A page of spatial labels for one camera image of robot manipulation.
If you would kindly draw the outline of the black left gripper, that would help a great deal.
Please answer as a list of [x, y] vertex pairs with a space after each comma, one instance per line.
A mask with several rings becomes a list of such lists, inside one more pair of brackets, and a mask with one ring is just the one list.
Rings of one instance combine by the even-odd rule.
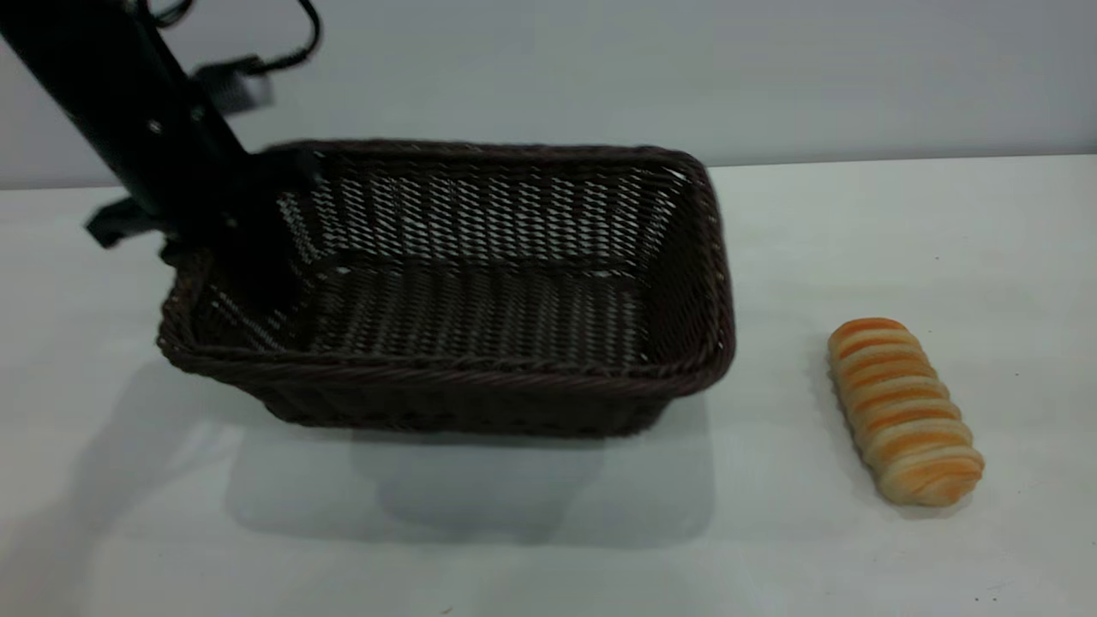
[[[242, 167], [199, 187], [174, 207], [152, 213], [133, 198], [99, 207], [86, 228], [103, 249], [133, 236], [159, 231], [165, 236], [160, 260], [179, 268], [195, 247], [212, 247], [274, 234], [278, 213], [272, 203], [282, 193], [306, 192], [321, 179], [316, 153], [292, 147], [251, 153]], [[279, 245], [231, 245], [216, 249], [216, 269], [227, 291], [255, 311], [286, 311], [303, 293], [289, 254]]]

